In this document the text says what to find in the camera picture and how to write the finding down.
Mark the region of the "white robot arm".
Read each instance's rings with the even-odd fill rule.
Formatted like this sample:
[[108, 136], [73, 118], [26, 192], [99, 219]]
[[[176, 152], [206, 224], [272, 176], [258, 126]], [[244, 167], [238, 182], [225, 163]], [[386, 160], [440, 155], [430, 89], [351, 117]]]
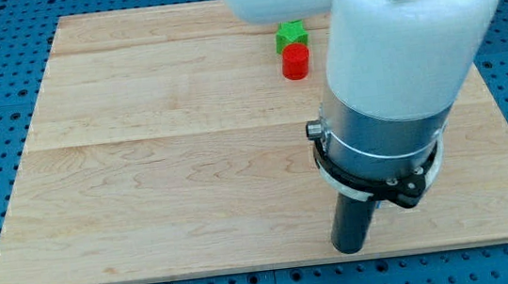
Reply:
[[351, 199], [414, 207], [499, 0], [223, 1], [254, 24], [328, 14], [324, 95], [306, 130], [315, 160]]

